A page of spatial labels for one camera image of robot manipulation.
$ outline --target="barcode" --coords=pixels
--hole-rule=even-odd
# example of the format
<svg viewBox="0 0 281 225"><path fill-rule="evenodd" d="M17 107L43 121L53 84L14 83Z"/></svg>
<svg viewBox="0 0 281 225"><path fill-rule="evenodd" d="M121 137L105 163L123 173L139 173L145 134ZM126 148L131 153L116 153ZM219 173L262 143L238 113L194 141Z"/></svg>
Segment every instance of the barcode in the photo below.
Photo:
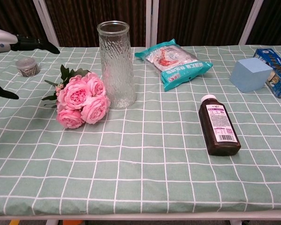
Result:
<svg viewBox="0 0 281 225"><path fill-rule="evenodd" d="M220 141L234 141L232 135L219 135Z"/></svg>

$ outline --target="dark curtain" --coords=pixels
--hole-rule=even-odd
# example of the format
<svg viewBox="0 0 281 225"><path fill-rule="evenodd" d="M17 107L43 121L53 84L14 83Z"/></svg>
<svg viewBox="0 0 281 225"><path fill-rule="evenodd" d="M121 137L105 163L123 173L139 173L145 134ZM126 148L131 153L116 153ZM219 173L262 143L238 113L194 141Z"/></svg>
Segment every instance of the dark curtain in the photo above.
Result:
<svg viewBox="0 0 281 225"><path fill-rule="evenodd" d="M32 0L0 0L0 29L47 40Z"/></svg>
<svg viewBox="0 0 281 225"><path fill-rule="evenodd" d="M159 0L157 42L237 45L254 0Z"/></svg>
<svg viewBox="0 0 281 225"><path fill-rule="evenodd" d="M247 45L281 45L281 0L264 0Z"/></svg>
<svg viewBox="0 0 281 225"><path fill-rule="evenodd" d="M97 25L120 20L130 26L131 46L145 46L145 0L46 0L60 46L99 46Z"/></svg>

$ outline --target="brown medicine bottle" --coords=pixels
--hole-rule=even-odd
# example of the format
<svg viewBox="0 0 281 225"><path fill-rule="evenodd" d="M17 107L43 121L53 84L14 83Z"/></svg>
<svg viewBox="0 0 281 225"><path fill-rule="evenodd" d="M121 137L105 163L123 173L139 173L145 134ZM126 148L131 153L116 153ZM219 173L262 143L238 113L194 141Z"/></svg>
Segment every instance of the brown medicine bottle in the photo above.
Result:
<svg viewBox="0 0 281 225"><path fill-rule="evenodd" d="M214 95L201 99L199 118L209 155L232 156L241 148L225 106Z"/></svg>

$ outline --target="floor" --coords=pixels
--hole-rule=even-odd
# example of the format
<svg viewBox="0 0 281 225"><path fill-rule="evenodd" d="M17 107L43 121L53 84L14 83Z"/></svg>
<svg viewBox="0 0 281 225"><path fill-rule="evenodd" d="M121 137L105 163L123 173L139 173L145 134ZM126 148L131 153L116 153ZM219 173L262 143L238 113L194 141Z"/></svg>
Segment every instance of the floor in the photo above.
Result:
<svg viewBox="0 0 281 225"><path fill-rule="evenodd" d="M9 225L10 221L0 221ZM22 220L19 225L45 225L45 220ZM91 221L87 225L230 225L229 221ZM251 221L249 225L281 225L281 221Z"/></svg>

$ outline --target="artificial flower bouquet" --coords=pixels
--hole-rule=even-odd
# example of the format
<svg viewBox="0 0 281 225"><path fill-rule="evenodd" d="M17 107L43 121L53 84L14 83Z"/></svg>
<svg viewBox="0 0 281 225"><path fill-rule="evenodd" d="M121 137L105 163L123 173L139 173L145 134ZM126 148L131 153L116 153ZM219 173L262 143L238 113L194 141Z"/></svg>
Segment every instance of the artificial flower bouquet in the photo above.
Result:
<svg viewBox="0 0 281 225"><path fill-rule="evenodd" d="M52 96L42 100L56 100L58 122L65 128L75 129L82 124L95 124L108 112L110 101L103 82L88 70L70 71L60 67L61 83L45 82L55 86Z"/></svg>

